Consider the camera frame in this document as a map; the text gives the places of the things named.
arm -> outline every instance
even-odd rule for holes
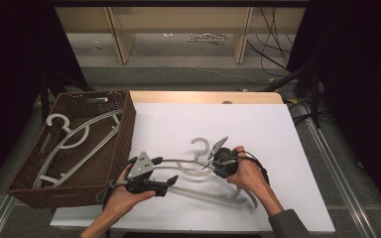
[[[236,147],[239,157],[246,157],[242,146]],[[234,183],[240,189],[250,190],[265,207],[269,221],[277,238],[308,237],[309,231],[292,209],[284,210],[274,190],[265,181],[258,166],[248,160],[238,161],[236,174],[229,176],[227,182]]]
[[[125,179],[127,172],[132,165],[126,167],[119,179]],[[82,238],[101,237],[114,223],[128,213],[140,201],[147,200],[156,193],[145,191],[139,194],[132,194],[124,186],[118,186],[113,190],[103,211],[91,225],[81,233]]]

white board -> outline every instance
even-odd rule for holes
[[[203,137],[212,147],[227,136],[223,147],[242,145],[267,169],[271,187],[286,209],[293,208],[311,232],[334,232],[318,185],[312,174],[286,105],[135,103],[137,117],[130,157],[145,151],[150,158],[193,160],[204,149]],[[207,155],[200,157],[206,162]],[[189,177],[162,163],[155,180],[179,175],[176,186],[231,197],[236,187],[210,174]],[[250,198],[240,205],[168,191],[139,203],[113,227],[141,232],[257,233],[271,231],[268,216]],[[53,226],[88,226],[100,206],[59,208]]]

wicker basket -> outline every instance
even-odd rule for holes
[[[63,119],[55,118],[51,127],[44,125],[33,150],[7,189],[7,193],[34,208],[98,204],[95,196],[118,175],[131,150],[136,111],[129,91],[61,93],[51,111],[51,114],[60,113],[66,116],[69,119],[68,127],[73,130],[96,116],[117,109],[123,109],[123,112],[117,115],[120,121],[118,133],[71,178],[59,187],[33,188],[45,160],[66,136],[66,132],[62,130]],[[115,125],[112,117],[91,124],[85,141],[77,147],[59,150],[46,176],[59,179],[61,174],[67,173],[95,148]],[[83,131],[78,131],[65,144],[71,145],[80,140]]]

black curtain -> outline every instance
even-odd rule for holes
[[[0,1],[0,167],[40,92],[43,75],[60,71],[85,80],[52,7]]]
[[[302,66],[336,12],[309,7],[289,60]],[[331,112],[381,192],[381,1],[355,1],[316,67]]]

sleeve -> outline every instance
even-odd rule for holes
[[[305,238],[309,236],[308,229],[293,209],[282,211],[268,219],[277,238]]]

